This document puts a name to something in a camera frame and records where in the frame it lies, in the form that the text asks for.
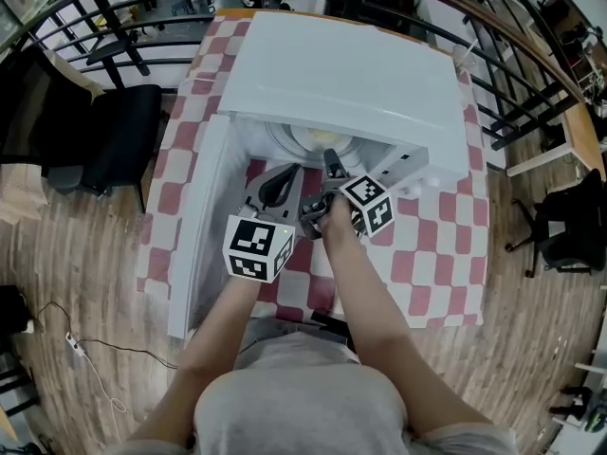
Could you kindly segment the brown cardboard box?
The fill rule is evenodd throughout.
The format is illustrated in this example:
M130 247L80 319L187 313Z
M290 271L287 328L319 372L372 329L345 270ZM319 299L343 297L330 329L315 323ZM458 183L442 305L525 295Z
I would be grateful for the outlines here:
M40 166L0 165L0 221L15 225L22 219L40 220L47 205Z

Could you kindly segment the black office chair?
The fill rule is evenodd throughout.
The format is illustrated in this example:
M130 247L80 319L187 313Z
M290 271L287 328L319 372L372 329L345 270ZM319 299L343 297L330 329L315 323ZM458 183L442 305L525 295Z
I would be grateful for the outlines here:
M607 267L607 182L593 169L571 187L548 193L531 213L519 199L518 207L530 234L517 245L506 244L511 253L523 246L533 246L531 266L524 275L536 273L539 258L546 270L560 273L594 274Z
M162 90L155 84L97 96L89 112L92 123L81 162L44 169L49 187L62 194L81 190L98 197L111 194L116 187L132 187L144 212L141 180L156 146L161 102Z

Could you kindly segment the white round plate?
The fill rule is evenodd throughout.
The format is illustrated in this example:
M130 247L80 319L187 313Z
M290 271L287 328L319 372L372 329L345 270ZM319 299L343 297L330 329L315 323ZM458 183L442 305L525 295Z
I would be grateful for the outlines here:
M338 154L345 151L352 143L352 137L346 135L340 135L340 140L334 143L318 143L311 139L309 130L315 128L306 128L301 126L290 126L290 133L293 138L307 151L312 153L323 153L328 148L334 149Z

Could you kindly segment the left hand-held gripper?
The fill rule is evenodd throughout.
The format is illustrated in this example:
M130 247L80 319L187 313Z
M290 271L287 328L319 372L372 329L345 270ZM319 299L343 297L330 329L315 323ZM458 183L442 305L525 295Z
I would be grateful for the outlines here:
M229 216L222 248L228 273L272 283L295 247L295 220L304 170L300 164L274 167L246 187L245 203Z

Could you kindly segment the person's grey shirt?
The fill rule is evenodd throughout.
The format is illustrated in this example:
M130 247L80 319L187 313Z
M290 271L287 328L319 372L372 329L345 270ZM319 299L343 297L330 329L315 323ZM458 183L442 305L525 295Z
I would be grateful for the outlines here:
M514 436L427 370L393 379L292 322L249 319L231 371L174 377L111 455L517 455Z

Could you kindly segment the clear plastic cup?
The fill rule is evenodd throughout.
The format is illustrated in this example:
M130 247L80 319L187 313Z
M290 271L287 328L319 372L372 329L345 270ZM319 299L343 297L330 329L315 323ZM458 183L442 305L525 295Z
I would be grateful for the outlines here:
M471 52L468 56L465 56L469 46L470 44L455 45L452 49L451 56L458 75L462 74L464 71L471 72L477 64L476 57L473 52Z

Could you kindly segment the wooden desk white legs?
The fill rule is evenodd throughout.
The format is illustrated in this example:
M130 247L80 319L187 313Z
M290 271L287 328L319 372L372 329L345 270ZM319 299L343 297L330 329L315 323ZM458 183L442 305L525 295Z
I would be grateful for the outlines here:
M607 181L607 172L603 165L599 142L591 120L591 116L584 104L576 104L564 112L561 119L565 142L556 148L534 156L525 162L506 169L508 177L531 171L548 164L565 155L573 155L589 171L598 170L603 182Z

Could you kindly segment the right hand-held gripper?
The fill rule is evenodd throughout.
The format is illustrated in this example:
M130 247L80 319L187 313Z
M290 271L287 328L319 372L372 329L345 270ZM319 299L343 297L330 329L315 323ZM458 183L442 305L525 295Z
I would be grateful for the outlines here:
M351 208L351 222L358 235L373 238L394 222L391 193L370 175L350 177L338 153L323 151L326 178L322 194L304 197L299 210L299 223L309 239L322 237L323 218L330 213L337 196L345 197Z

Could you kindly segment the large black screen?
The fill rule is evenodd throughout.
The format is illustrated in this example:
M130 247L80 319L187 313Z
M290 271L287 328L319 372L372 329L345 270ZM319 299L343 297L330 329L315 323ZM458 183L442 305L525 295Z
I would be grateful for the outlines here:
M37 46L0 63L0 164L82 165L92 155L92 95Z

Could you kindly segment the person's right forearm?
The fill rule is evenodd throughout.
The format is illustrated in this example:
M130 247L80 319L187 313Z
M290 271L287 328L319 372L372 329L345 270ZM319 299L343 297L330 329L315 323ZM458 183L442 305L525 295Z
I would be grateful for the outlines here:
M356 235L326 231L323 243L360 361L393 379L425 372L406 319Z

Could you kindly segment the person's left forearm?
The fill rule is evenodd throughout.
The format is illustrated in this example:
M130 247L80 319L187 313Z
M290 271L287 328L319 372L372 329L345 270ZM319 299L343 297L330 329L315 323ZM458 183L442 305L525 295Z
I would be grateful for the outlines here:
M260 286L251 280L230 278L182 351L176 379L209 383L233 369Z

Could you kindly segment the person's right hand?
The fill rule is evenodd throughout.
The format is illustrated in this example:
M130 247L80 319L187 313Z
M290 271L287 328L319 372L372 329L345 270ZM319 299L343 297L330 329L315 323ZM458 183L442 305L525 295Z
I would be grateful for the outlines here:
M355 233L351 205L343 195L333 197L329 211L320 220L320 226L325 241Z

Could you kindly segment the red white checkered tablecloth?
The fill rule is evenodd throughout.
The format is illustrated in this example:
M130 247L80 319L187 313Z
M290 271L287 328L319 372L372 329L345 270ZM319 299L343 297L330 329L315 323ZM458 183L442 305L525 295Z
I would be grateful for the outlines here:
M166 300L187 186L222 82L259 11L213 19L180 85L160 146L138 253L137 288ZM364 245L414 328L481 322L488 253L487 166L470 75L458 75L469 148L468 175L453 185L393 194L395 220Z

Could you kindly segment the white microwave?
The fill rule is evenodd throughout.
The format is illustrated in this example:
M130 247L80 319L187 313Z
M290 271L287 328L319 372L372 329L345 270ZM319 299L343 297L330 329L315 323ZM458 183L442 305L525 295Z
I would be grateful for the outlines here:
M350 177L391 195L453 185L469 172L461 92L447 54L375 27L296 12L259 11L203 125L170 269L168 333L183 338L229 275L222 248L246 187L284 164L303 167L304 197L322 194L322 166L287 155L267 122L365 140Z

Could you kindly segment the black railing wooden handrail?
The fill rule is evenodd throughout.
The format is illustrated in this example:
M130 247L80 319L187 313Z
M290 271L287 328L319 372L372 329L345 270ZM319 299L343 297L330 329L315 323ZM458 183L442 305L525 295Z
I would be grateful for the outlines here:
M66 22L64 25L59 26L57 29L52 30L47 35L42 37L33 36L32 32L37 30L44 21L59 12L59 10L73 4L80 3L81 0L51 0L51 4L46 5L36 16L32 17L27 23L25 23L20 29L16 30L4 43L0 44L0 54L5 52L7 49L9 53L20 50L26 43L27 39L30 39L32 45L39 46L44 40L50 38L56 33L67 30L81 21L90 20L92 17L102 15L106 19L108 28L105 30L98 30L92 33L86 34L81 38L69 41L64 45L60 45L57 49L63 49L65 47L76 46L77 44L91 40L100 40L102 36L107 34L120 34L125 33L131 28L141 27L139 24L116 24L118 17L115 10L132 7L135 4L143 3L147 1L156 0L131 0L118 2L117 4L105 5L102 4L100 9L88 12L81 17L78 17L72 21ZM584 96L577 82L574 82L574 74L567 61L559 41L554 36L553 32L546 26L546 22L541 15L533 8L528 1L524 0L525 9L532 17L532 20L541 31L549 49L552 51L554 60L551 60L548 54L542 51L527 34L523 34L521 30L507 25L500 20L497 13L490 11L490 9L482 4L484 0L435 0L451 9L457 10L464 14L464 24L470 23L473 28L474 25L483 27L491 42L495 40L495 37L499 35L502 40L508 42L510 48L513 51L515 61L520 69L520 72L511 70L506 62L503 61L502 57L492 57L484 51L484 47L480 44L472 50L472 52L484 61L487 65L489 77L491 83L486 82L480 78L472 77L472 82L481 87L482 89L489 92L496 98L496 102L499 103L507 102L511 107L506 115L500 115L495 112L486 112L483 108L483 113L493 119L493 123L490 128L486 128L484 133L495 140L492 144L493 150L501 150L510 143L528 135L536 129L544 129L547 126L547 121L556 118L560 114L563 114L566 110L575 106L578 103L584 104ZM383 29L395 31L398 34L406 35L406 32L399 26L397 22L406 23L409 27L423 28L428 34L433 36L441 37L450 43L455 45L469 45L471 42L466 41L464 38L456 36L454 33L440 27L439 25L432 24L428 21L422 21L412 14L396 9L394 6L388 6L380 2L379 0L312 0L313 3L328 2L329 7L337 6L338 10L342 10L340 18L378 26ZM531 82L528 81L521 63L519 62L519 53L523 53L527 56L527 59L532 61L538 68L540 75L545 78L550 76L552 81L546 82L546 86L540 90L536 88ZM527 89L528 99L524 102L517 102L514 100L514 95L510 96L506 92L502 92L499 87L496 87L496 81L494 77L493 68L500 69L505 76L506 84L509 86L510 91L513 91L513 81L516 81L520 86Z

